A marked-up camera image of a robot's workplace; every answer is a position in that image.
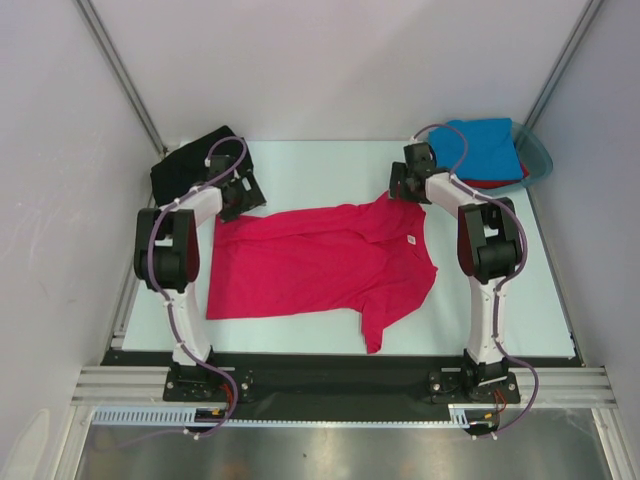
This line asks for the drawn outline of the pink t shirt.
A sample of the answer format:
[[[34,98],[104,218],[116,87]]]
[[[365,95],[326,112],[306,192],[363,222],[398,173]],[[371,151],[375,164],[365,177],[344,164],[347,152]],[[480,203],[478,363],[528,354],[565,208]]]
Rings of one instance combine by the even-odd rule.
[[[418,310],[437,268],[427,214],[383,193],[367,204],[244,215],[214,230],[205,317],[263,318],[351,309],[367,353]]]

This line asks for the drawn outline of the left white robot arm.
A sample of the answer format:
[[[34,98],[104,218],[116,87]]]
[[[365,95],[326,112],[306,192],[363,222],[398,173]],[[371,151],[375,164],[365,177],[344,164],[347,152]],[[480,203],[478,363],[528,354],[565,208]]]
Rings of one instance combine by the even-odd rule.
[[[134,243],[135,275],[167,313],[175,341],[172,368],[178,372],[192,368],[185,385],[202,400],[219,392],[221,376],[212,369],[213,347],[202,332],[195,298],[201,265],[198,228],[215,217],[222,222],[235,220],[266,204],[249,153],[239,158],[211,154],[205,159],[205,173],[204,182],[169,204],[140,210]]]

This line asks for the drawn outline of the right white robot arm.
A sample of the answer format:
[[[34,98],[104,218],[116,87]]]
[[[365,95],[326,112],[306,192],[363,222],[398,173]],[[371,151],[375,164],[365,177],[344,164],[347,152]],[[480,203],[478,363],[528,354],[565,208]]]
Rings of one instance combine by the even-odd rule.
[[[484,401],[508,377],[504,304],[527,259],[526,235],[510,199],[491,198],[438,166],[428,143],[409,144],[403,152],[404,160],[391,167],[390,196],[435,204],[457,220],[457,258],[471,293],[471,330],[459,378],[469,399]]]

